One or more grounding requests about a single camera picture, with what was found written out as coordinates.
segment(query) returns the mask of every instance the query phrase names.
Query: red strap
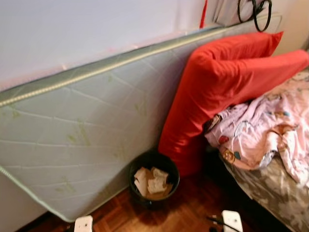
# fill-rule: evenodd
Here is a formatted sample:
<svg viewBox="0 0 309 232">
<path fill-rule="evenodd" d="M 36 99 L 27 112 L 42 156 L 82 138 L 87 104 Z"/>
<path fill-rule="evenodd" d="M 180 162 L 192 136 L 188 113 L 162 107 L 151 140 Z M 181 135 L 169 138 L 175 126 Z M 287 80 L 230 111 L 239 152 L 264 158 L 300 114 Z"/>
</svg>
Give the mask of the red strap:
<svg viewBox="0 0 309 232">
<path fill-rule="evenodd" d="M 205 21 L 205 16 L 206 16 L 206 10 L 207 10 L 207 0 L 205 0 L 205 5 L 203 8 L 203 13 L 202 13 L 202 18 L 201 18 L 201 22 L 199 24 L 199 28 L 203 28 L 204 27 L 204 21 Z"/>
</svg>

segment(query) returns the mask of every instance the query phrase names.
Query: fabric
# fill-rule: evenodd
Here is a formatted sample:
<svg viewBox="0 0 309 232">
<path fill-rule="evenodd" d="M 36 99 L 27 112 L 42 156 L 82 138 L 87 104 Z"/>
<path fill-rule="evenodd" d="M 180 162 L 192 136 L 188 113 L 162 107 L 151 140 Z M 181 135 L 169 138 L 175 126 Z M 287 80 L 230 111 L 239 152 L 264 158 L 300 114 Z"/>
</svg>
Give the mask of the fabric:
<svg viewBox="0 0 309 232">
<path fill-rule="evenodd" d="M 309 187 L 308 98 L 309 73 L 301 72 L 250 103 L 220 112 L 221 122 L 205 137 L 242 169 L 264 168 L 279 154 L 291 177 Z"/>
<path fill-rule="evenodd" d="M 274 157 L 263 169 L 247 171 L 225 162 L 241 189 L 294 232 L 309 232 L 309 188 L 300 188 Z"/>
<path fill-rule="evenodd" d="M 231 104 L 261 96 L 308 64 L 296 51 L 270 56 L 282 33 L 251 33 L 208 43 L 190 56 L 165 122 L 159 151 L 169 156 L 181 176 L 202 167 L 203 124 Z"/>
</svg>

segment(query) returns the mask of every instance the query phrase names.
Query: cable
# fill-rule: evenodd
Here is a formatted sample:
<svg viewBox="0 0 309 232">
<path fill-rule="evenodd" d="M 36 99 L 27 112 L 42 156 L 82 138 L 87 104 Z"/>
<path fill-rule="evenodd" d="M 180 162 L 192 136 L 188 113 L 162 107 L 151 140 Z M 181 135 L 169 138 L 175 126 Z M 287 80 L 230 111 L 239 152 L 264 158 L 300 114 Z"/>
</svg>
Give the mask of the cable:
<svg viewBox="0 0 309 232">
<path fill-rule="evenodd" d="M 237 15 L 238 15 L 239 21 L 241 23 L 243 23 L 244 21 L 240 17 L 240 1 L 241 0 L 238 0 L 238 3 L 237 3 Z M 268 28 L 269 23 L 270 23 L 272 1 L 271 0 L 263 0 L 258 6 L 256 5 L 256 0 L 251 0 L 251 1 L 252 1 L 252 5 L 253 5 L 253 13 L 252 13 L 251 17 L 248 19 L 248 21 L 253 19 L 256 29 L 259 32 L 263 32 Z M 268 2 L 268 18 L 267 18 L 267 22 L 266 22 L 265 27 L 261 30 L 259 28 L 259 25 L 257 24 L 257 15 L 263 10 L 263 6 L 264 6 L 265 2 Z"/>
<path fill-rule="evenodd" d="M 236 232 L 240 232 L 239 230 L 235 229 L 234 227 L 231 227 L 230 225 L 227 225 L 225 224 L 223 221 L 221 220 L 218 220 L 218 219 L 215 219 L 215 218 L 212 218 L 212 217 L 209 217 L 209 216 L 206 216 L 206 218 L 210 221 L 214 221 L 214 222 L 217 222 L 219 225 L 222 225 L 222 226 L 227 226 L 228 228 L 231 228 L 232 230 L 236 231 Z"/>
</svg>

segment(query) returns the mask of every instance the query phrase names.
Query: white plastic object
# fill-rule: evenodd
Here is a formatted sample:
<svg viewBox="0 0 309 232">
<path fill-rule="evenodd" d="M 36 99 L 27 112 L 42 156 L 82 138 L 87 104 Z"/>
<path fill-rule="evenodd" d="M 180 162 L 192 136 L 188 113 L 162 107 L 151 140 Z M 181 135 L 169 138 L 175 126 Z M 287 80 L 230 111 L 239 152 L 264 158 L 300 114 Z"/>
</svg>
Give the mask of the white plastic object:
<svg viewBox="0 0 309 232">
<path fill-rule="evenodd" d="M 79 217 L 75 221 L 74 232 L 92 232 L 92 217 Z"/>
<path fill-rule="evenodd" d="M 240 214 L 235 211 L 224 210 L 222 211 L 223 222 L 236 230 L 243 232 L 242 223 L 240 219 Z M 235 232 L 232 228 L 228 226 L 223 226 L 224 232 Z"/>
</svg>

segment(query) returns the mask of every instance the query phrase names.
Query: patterned bedspread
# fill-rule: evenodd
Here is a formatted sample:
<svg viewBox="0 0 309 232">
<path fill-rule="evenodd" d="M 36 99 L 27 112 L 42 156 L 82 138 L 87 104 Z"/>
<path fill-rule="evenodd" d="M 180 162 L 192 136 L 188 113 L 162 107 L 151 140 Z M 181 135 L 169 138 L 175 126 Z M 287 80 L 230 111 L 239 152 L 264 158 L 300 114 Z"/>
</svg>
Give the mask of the patterned bedspread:
<svg viewBox="0 0 309 232">
<path fill-rule="evenodd" d="M 294 232 L 309 232 L 309 189 L 300 188 L 273 158 L 263 169 L 246 171 L 225 162 L 242 190 Z"/>
</svg>

